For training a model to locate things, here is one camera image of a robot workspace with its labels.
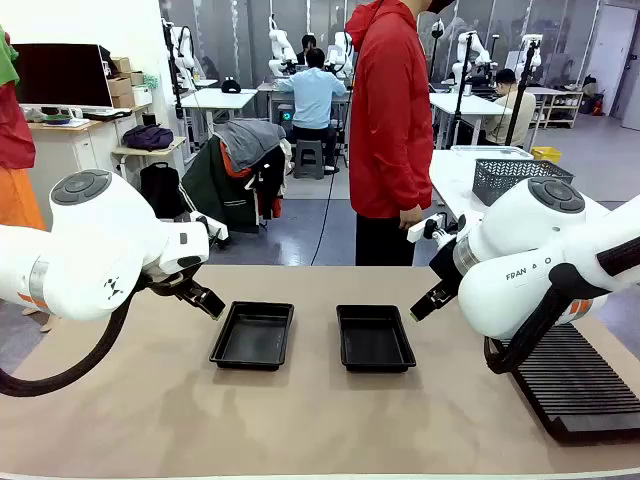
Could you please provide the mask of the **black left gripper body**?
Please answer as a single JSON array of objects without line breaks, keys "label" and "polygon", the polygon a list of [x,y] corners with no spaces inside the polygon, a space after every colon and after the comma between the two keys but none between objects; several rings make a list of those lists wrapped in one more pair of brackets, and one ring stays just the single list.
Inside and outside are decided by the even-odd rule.
[{"label": "black left gripper body", "polygon": [[177,273],[170,274],[165,278],[158,275],[153,276],[150,272],[141,273],[141,286],[143,289],[150,289],[159,296],[194,296],[199,291],[194,275],[200,269],[196,264]]}]

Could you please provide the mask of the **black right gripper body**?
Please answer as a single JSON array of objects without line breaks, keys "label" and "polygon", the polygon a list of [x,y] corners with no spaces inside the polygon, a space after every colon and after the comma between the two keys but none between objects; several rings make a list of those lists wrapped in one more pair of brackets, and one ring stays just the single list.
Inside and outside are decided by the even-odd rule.
[{"label": "black right gripper body", "polygon": [[462,274],[455,265],[453,253],[456,240],[450,240],[440,248],[430,261],[429,266],[440,278],[433,291],[440,296],[457,296]]}]

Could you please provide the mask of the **black ESD tray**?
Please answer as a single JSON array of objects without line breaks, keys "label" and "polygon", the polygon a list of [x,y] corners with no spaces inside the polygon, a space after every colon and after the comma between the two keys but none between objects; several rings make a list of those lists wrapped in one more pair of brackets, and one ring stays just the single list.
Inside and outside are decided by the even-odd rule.
[{"label": "black ESD tray", "polygon": [[293,314],[289,303],[234,302],[209,361],[225,369],[277,371],[286,360]]},{"label": "black ESD tray", "polygon": [[394,305],[337,305],[342,365],[356,373],[404,373],[416,366]]}]

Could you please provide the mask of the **person's bare hand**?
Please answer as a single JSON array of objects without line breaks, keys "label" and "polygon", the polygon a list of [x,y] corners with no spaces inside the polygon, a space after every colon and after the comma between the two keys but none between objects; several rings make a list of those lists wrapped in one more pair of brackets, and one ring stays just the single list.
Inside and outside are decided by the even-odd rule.
[{"label": "person's bare hand", "polygon": [[424,214],[420,205],[416,205],[409,210],[401,210],[399,214],[399,228],[401,230],[409,230],[414,225],[420,223],[423,219]]}]

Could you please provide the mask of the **white work table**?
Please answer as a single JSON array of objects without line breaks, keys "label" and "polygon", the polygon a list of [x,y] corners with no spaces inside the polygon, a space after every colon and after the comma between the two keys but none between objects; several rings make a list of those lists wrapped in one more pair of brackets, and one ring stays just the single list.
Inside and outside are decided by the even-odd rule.
[{"label": "white work table", "polygon": [[557,178],[522,180],[485,206],[472,192],[477,159],[515,160],[438,150],[430,167],[434,190],[457,220],[454,232],[460,240],[515,252],[564,238],[600,243],[620,229],[622,221],[614,212]]}]

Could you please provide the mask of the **pile of jackets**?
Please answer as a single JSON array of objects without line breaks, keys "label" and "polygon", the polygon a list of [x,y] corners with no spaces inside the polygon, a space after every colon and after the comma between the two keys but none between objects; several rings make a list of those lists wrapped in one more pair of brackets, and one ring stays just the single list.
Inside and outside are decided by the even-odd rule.
[{"label": "pile of jackets", "polygon": [[189,212],[230,232],[256,234],[282,214],[292,157],[285,130],[261,119],[234,119],[214,128],[179,184]]}]

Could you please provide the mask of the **clear plastic lid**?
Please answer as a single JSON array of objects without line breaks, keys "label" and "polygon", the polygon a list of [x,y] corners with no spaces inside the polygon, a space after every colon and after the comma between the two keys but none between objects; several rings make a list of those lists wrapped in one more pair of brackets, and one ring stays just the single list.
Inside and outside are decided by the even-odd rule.
[{"label": "clear plastic lid", "polygon": [[479,158],[507,158],[515,160],[533,160],[531,153],[514,146],[488,146],[488,145],[454,145],[452,151],[473,153]]}]

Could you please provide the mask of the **purple bag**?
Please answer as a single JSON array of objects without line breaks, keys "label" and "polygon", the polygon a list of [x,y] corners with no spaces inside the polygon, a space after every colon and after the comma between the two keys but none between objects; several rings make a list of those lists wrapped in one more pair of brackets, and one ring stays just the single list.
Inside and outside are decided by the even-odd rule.
[{"label": "purple bag", "polygon": [[137,125],[123,135],[124,146],[136,150],[163,150],[168,148],[173,140],[173,132],[158,125]]}]

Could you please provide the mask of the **seated man beige shirt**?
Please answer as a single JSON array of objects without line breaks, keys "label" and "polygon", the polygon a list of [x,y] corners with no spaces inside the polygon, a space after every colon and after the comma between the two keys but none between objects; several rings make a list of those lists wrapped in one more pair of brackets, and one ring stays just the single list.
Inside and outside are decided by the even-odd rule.
[{"label": "seated man beige shirt", "polygon": [[[514,112],[518,94],[518,83],[513,70],[502,69],[497,72],[496,92],[498,98],[494,101],[494,104],[500,108],[500,114],[491,116],[484,121],[484,136],[480,138],[482,145],[505,145],[512,115],[505,113],[504,109]],[[516,123],[512,132],[511,146],[524,147],[535,107],[535,96],[525,91],[522,95]]]}]

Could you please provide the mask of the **grey plastic stool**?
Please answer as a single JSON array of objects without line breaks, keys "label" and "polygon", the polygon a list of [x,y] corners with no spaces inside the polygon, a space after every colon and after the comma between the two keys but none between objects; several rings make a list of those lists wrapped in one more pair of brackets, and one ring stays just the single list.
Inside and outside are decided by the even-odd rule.
[{"label": "grey plastic stool", "polygon": [[324,178],[323,145],[319,140],[296,142],[293,174],[295,178]]}]

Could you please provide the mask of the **black keyboard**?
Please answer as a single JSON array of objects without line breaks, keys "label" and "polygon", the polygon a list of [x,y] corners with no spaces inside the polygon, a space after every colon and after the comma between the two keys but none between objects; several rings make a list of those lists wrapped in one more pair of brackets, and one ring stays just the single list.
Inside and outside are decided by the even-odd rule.
[{"label": "black keyboard", "polygon": [[82,109],[82,115],[85,119],[108,122],[119,118],[126,118],[133,114],[130,108],[112,108],[112,109]]}]

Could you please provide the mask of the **white shelf unit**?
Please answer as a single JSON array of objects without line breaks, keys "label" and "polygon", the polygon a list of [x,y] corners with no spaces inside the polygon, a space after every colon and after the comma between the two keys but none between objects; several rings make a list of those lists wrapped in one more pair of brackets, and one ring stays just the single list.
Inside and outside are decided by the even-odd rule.
[{"label": "white shelf unit", "polygon": [[574,127],[582,102],[581,92],[546,87],[528,87],[526,91],[536,97],[531,127],[537,129]]}]

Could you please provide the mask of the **seated man light blue shirt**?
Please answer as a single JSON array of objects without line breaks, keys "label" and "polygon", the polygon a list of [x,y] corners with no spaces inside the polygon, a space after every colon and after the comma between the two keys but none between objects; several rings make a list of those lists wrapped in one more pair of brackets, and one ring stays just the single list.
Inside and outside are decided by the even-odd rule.
[{"label": "seated man light blue shirt", "polygon": [[325,54],[311,47],[306,53],[308,68],[289,78],[276,82],[278,90],[290,92],[294,97],[290,142],[298,140],[321,141],[324,147],[324,171],[339,171],[335,161],[337,132],[331,125],[332,99],[346,94],[344,83],[324,70]]}]

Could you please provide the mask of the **black computer monitor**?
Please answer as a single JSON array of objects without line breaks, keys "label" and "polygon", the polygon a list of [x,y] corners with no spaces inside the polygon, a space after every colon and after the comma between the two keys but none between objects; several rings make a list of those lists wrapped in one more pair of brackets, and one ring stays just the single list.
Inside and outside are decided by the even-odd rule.
[{"label": "black computer monitor", "polygon": [[96,44],[15,44],[20,104],[111,108],[100,47]]}]

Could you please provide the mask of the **seated person black hair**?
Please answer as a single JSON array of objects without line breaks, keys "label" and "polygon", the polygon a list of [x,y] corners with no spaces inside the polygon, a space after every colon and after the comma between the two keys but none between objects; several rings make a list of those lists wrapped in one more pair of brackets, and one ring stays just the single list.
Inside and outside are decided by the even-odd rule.
[{"label": "seated person black hair", "polygon": [[317,46],[316,38],[313,34],[305,34],[301,39],[302,50],[297,54],[297,62],[299,65],[306,64],[307,52]]}]

